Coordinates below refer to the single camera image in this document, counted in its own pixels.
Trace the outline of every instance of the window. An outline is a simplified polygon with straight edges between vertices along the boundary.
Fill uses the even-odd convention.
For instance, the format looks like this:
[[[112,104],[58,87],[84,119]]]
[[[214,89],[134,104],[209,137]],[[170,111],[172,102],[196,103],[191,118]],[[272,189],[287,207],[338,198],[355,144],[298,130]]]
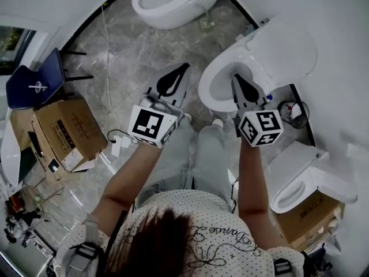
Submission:
[[[36,31],[0,25],[0,75],[11,75]]]

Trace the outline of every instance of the blue chair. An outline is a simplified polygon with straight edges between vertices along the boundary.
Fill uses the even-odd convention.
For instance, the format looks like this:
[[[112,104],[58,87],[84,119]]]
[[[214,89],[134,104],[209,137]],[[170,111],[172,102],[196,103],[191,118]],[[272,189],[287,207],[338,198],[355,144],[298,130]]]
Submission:
[[[86,55],[74,51],[66,51],[65,54]],[[39,107],[50,100],[64,81],[91,78],[93,76],[65,78],[60,53],[54,49],[36,72],[26,66],[19,66],[14,71],[6,83],[7,105],[14,110]]]

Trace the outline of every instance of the toilet bowl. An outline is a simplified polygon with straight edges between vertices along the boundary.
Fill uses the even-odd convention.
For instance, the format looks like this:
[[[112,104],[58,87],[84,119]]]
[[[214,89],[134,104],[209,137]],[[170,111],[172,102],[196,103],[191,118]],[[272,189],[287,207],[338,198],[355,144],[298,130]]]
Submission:
[[[217,0],[132,0],[132,6],[149,25],[174,29],[208,11]]]
[[[315,68],[318,52],[311,36],[289,18],[277,16],[216,57],[199,82],[199,98],[209,109],[232,112],[232,76],[237,73],[272,90],[304,80]]]
[[[264,170],[271,209],[283,214],[319,190],[338,201],[357,201],[357,186],[329,165],[329,153],[294,141]]]

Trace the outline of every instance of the floor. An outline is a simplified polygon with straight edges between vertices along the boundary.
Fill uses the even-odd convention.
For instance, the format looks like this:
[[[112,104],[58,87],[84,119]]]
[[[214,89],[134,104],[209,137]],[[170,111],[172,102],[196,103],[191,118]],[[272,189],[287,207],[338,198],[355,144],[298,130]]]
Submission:
[[[87,56],[64,57],[67,73],[79,76],[94,75],[92,80],[74,81],[65,84],[67,92],[81,95],[88,102],[101,130],[118,128],[112,109],[117,114],[120,128],[127,130],[132,106],[140,101],[142,92],[150,76],[167,65],[188,62],[192,75],[183,110],[193,116],[193,126],[199,131],[210,124],[213,114],[200,102],[197,86],[207,65],[223,50],[235,42],[239,34],[245,35],[251,27],[229,0],[218,0],[211,9],[210,16],[215,23],[213,29],[203,31],[195,20],[184,27],[163,31],[147,26],[134,12],[131,0],[116,0],[105,12],[110,37],[109,84],[111,105],[107,83],[107,34],[102,16],[96,17],[73,43],[70,50],[84,51]],[[289,87],[273,92],[271,107],[277,107],[282,100],[294,100]],[[225,148],[229,156],[229,170],[238,176],[240,140],[235,136],[231,115],[225,123]],[[306,130],[296,130],[285,124],[285,132],[274,145],[262,148],[263,165],[268,163],[293,140],[308,143]],[[136,145],[131,145],[120,157],[110,154],[111,144],[103,151],[111,161],[114,170],[118,170]],[[102,162],[89,171],[74,175],[62,184],[42,182],[38,187],[43,198],[55,191],[58,196],[43,203],[46,216],[51,222],[41,222],[38,232],[57,249],[67,232],[84,220],[87,212],[96,206],[112,174]],[[32,190],[42,179],[42,170],[35,166],[26,178]]]

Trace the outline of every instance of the jeans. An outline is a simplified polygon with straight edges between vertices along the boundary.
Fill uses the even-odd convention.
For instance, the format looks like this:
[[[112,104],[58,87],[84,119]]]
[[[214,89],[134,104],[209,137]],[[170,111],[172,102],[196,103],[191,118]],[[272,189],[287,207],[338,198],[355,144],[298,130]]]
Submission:
[[[223,129],[204,127],[198,135],[194,166],[190,168],[190,142],[196,133],[184,117],[165,144],[150,177],[136,198],[142,206],[152,195],[169,190],[195,189],[215,194],[229,202],[231,184],[224,152]]]

